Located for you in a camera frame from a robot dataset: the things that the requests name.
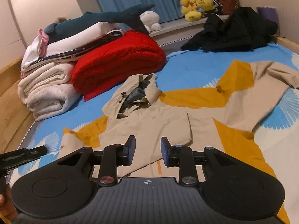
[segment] pile of black clothes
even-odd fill
[[[240,7],[225,22],[217,15],[210,14],[204,30],[181,49],[202,49],[205,52],[249,51],[267,46],[277,29],[275,22],[262,18],[251,7]]]

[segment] red blanket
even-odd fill
[[[161,70],[165,61],[165,52],[150,36],[130,30],[124,37],[81,57],[74,68],[72,84],[87,101],[131,75]]]

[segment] pink cloth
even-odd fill
[[[49,42],[49,35],[47,35],[43,29],[38,30],[37,35],[41,35],[42,36],[42,42],[41,42],[41,46],[40,46],[40,54],[39,57],[43,57],[46,54],[46,50],[47,50],[47,44]]]

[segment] hand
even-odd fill
[[[0,213],[9,221],[12,221],[18,215],[11,201],[11,189],[8,185],[6,186],[5,196],[0,194]]]

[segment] shark plush toy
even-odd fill
[[[71,37],[98,22],[108,22],[110,24],[125,23],[137,32],[149,34],[140,20],[140,14],[151,9],[154,4],[142,3],[129,7],[122,12],[91,13],[86,12],[81,17],[68,20],[62,23],[50,24],[45,28],[45,33],[50,36],[48,45],[56,41]]]

